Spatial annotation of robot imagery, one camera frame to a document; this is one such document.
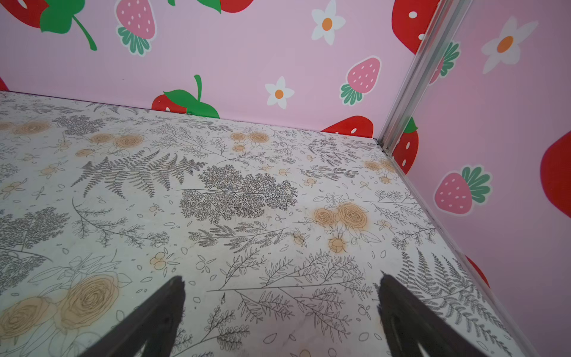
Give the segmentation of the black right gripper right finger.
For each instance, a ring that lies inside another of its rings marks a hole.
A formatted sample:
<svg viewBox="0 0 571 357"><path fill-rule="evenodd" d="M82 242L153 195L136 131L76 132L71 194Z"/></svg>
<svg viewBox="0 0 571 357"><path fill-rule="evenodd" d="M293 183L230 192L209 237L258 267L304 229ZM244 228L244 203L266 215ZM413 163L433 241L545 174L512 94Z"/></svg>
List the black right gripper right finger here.
<svg viewBox="0 0 571 357"><path fill-rule="evenodd" d="M378 311L392 356L483 356L391 275L380 280Z"/></svg>

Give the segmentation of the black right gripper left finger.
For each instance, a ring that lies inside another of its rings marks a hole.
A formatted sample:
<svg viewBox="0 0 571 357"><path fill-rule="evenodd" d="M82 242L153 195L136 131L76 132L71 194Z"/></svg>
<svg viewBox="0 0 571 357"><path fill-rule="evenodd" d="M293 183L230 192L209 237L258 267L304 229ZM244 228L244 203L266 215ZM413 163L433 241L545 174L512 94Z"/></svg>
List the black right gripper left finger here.
<svg viewBox="0 0 571 357"><path fill-rule="evenodd" d="M135 356L138 352L143 356L169 356L185 299L182 277L171 278L82 356Z"/></svg>

